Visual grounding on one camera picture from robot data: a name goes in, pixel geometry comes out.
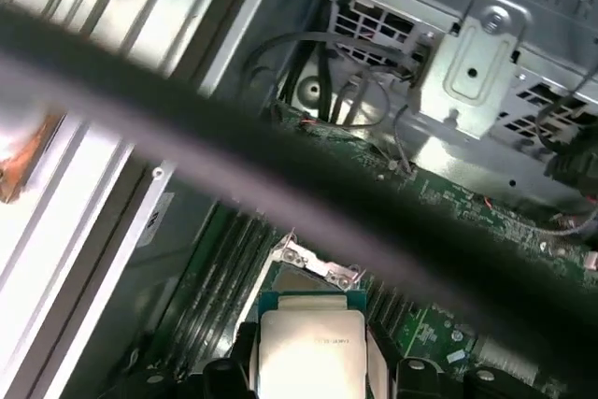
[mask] black cable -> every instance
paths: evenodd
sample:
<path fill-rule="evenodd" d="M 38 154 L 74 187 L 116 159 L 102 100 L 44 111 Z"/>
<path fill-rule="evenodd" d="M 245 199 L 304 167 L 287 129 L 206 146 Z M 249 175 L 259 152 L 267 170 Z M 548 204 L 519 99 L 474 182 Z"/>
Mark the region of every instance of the black cable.
<path fill-rule="evenodd" d="M 342 46 L 354 47 L 368 53 L 374 53 L 375 55 L 386 58 L 387 60 L 394 61 L 399 66 L 405 67 L 408 71 L 411 71 L 412 68 L 417 65 L 413 59 L 398 49 L 382 46 L 371 41 L 358 39 L 356 37 L 336 35 L 334 33 L 327 32 L 288 33 L 286 35 L 277 36 L 265 41 L 249 55 L 243 67 L 243 80 L 245 83 L 247 83 L 249 80 L 249 73 L 251 69 L 258 63 L 262 55 L 274 47 L 296 41 L 325 42 L 327 44 L 340 44 Z"/>
<path fill-rule="evenodd" d="M 345 83 L 345 85 L 339 91 L 338 96 L 336 97 L 335 106 L 333 107 L 333 112 L 331 114 L 330 122 L 336 123 L 338 121 L 338 116 L 340 115 L 340 109 L 342 107 L 342 104 L 343 104 L 345 98 L 347 98 L 347 95 L 349 94 L 350 91 L 355 91 L 355 89 L 357 89 L 357 92 L 355 93 L 355 97 L 353 98 L 353 103 L 352 103 L 351 109 L 350 109 L 350 110 L 355 109 L 355 116 L 356 116 L 357 112 L 359 112 L 359 108 L 361 107 L 361 105 L 363 103 L 363 97 L 365 96 L 367 87 L 369 86 L 370 81 L 373 79 L 373 74 L 376 74 L 376 73 L 392 74 L 396 71 L 397 71 L 397 67 L 395 67 L 393 65 L 373 65 L 370 67 L 365 67 L 363 69 L 363 71 L 359 73 L 361 81 L 357 85 L 357 88 L 355 88 L 353 83 L 348 81 L 347 83 Z M 398 79 L 401 82 L 409 81 L 409 80 L 413 79 L 413 75 L 411 75 L 411 74 L 401 75 L 401 76 L 398 76 Z M 353 116 L 353 118 L 350 120 L 349 123 L 347 120 L 344 120 L 343 126 L 351 126 L 351 124 L 355 120 L 355 116 Z"/>
<path fill-rule="evenodd" d="M 318 118 L 321 121 L 330 119 L 330 108 L 333 103 L 333 81 L 330 74 L 328 49 L 326 44 L 318 44 L 318 83 L 320 85 L 320 99 L 318 101 Z"/>
<path fill-rule="evenodd" d="M 295 92 L 297 82 L 299 82 L 301 73 L 316 48 L 316 45 L 317 43 L 314 41 L 302 41 L 297 45 L 295 56 L 293 57 L 291 67 L 289 68 L 289 72 L 282 86 L 282 91 L 280 92 L 280 100 L 283 102 L 289 105 L 291 104 L 292 95 Z"/>
<path fill-rule="evenodd" d="M 391 112 L 391 98 L 389 97 L 389 93 L 386 91 L 386 88 L 382 85 L 382 83 L 376 81 L 376 85 L 379 86 L 379 88 L 384 92 L 384 110 L 382 111 L 382 114 L 380 115 L 380 118 L 373 122 L 373 123 L 365 123 L 365 124 L 361 124 L 361 125 L 346 125 L 344 123 L 330 123 L 328 121 L 317 121 L 317 120 L 306 120 L 304 121 L 304 123 L 310 123 L 316 126 L 323 126 L 326 128 L 336 128 L 336 129 L 341 129 L 341 130 L 369 130 L 371 128 L 376 128 L 377 126 L 379 126 L 381 123 L 383 123 L 387 116 L 389 115 L 389 113 Z M 339 100 L 342 102 L 342 99 L 337 98 L 336 102 L 339 103 Z"/>
<path fill-rule="evenodd" d="M 590 82 L 590 80 L 594 78 L 596 74 L 598 74 L 598 62 L 595 64 L 592 70 L 590 70 L 584 76 L 584 78 L 581 79 L 581 81 L 572 91 L 570 91 L 563 98 L 541 109 L 540 112 L 538 112 L 537 116 L 535 116 L 535 133 L 537 134 L 538 139 L 540 139 L 540 143 L 544 145 L 544 147 L 551 151 L 554 151 L 557 154 L 566 152 L 566 150 L 569 147 L 569 144 L 565 144 L 562 142 L 552 142 L 542 133 L 541 125 L 548 118 L 548 116 L 550 116 L 550 114 L 557 111 L 560 107 L 565 107 L 568 103 L 570 103 L 571 100 L 575 98 L 576 93 L 581 91 L 586 86 L 586 84 L 588 84 L 588 82 Z"/>
<path fill-rule="evenodd" d="M 594 397 L 595 293 L 581 293 L 572 280 L 505 250 L 483 230 L 397 198 L 359 167 L 339 169 L 324 150 L 276 133 L 227 102 L 208 101 L 78 36 L 2 8 L 0 83 L 22 96 L 45 93 L 56 106 L 102 123 L 152 161 L 176 163 L 178 177 L 206 194 L 259 210 L 331 259 L 365 266 L 418 301 L 450 309 L 577 384 L 580 397 Z M 177 99 L 175 107 L 168 98 Z M 128 256 L 127 248 L 121 251 Z M 572 323 L 575 331 L 564 332 Z M 49 364 L 61 357 L 53 354 Z M 38 387 L 33 395 L 44 394 Z"/>

